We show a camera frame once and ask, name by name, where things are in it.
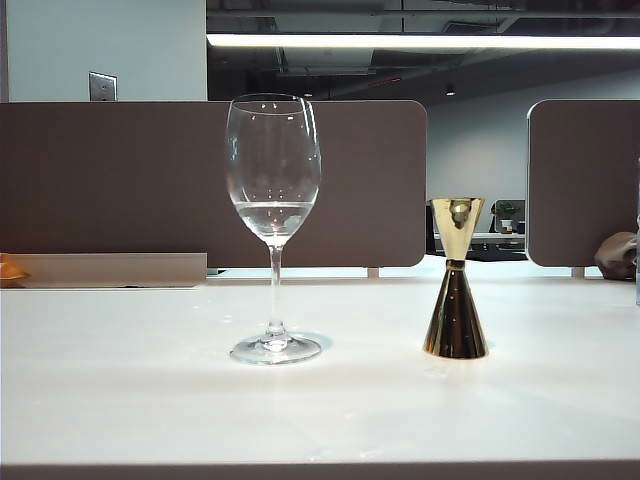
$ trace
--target glass stem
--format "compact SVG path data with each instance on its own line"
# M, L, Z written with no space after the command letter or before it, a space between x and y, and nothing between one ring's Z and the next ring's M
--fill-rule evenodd
M282 246L269 246L271 254L271 319L267 327L270 336L283 335L284 325L280 318L280 261Z

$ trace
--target wine glass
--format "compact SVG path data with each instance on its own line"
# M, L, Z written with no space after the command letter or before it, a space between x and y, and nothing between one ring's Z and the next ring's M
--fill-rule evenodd
M321 179L311 104L284 94L234 99L227 117L226 157L231 201L271 255L271 318L266 332L238 343L231 356L259 365L311 358L320 353L320 345L287 333L278 308L282 249L309 215Z

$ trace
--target wall plate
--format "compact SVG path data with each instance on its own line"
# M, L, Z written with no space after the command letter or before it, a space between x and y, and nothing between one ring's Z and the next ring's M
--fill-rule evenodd
M118 78L104 73L89 72L89 100L92 102L115 102Z

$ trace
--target ceiling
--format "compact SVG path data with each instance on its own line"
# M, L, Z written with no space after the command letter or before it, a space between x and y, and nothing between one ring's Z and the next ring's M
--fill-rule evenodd
M639 36L640 0L207 0L207 33ZM210 99L248 91L439 103L640 68L638 53L208 48Z

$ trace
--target glass base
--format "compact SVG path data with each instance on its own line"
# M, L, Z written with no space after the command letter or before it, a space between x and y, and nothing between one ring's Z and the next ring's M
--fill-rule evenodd
M260 335L241 341L229 352L231 358L253 365L281 365L302 362L322 351L317 342L287 333L278 337Z

